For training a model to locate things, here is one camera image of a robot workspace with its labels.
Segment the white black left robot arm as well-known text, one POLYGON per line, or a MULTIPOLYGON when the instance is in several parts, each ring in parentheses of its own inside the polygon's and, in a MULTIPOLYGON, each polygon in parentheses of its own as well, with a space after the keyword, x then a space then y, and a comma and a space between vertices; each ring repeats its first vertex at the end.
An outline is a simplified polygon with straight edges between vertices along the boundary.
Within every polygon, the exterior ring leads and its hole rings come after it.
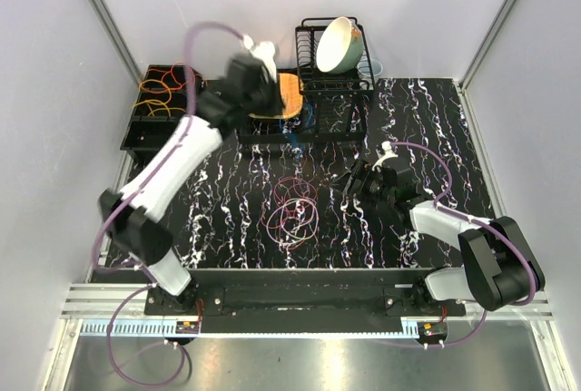
POLYGON ((196 293, 191 276, 174 252, 172 234, 161 224, 173 197, 198 166, 251 114, 278 114, 284 104, 270 41, 243 38, 244 52, 229 61, 226 74, 202 92, 193 114, 184 115, 169 140, 141 173, 119 191, 99 198, 100 237, 135 259, 154 286, 165 291, 164 304, 175 314, 189 313, 196 293))

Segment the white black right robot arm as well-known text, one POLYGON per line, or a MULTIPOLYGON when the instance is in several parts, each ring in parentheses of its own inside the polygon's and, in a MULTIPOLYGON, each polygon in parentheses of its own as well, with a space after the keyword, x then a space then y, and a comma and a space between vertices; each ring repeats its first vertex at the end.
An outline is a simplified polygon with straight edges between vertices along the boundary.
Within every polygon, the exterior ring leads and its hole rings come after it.
POLYGON ((432 315, 447 300, 466 300, 486 311, 530 302, 546 285, 517 222, 479 218, 431 199, 398 158, 376 164, 357 160, 333 184, 343 195, 384 212, 391 223, 447 243, 459 251, 459 268, 435 269, 415 282, 413 307, 432 315))

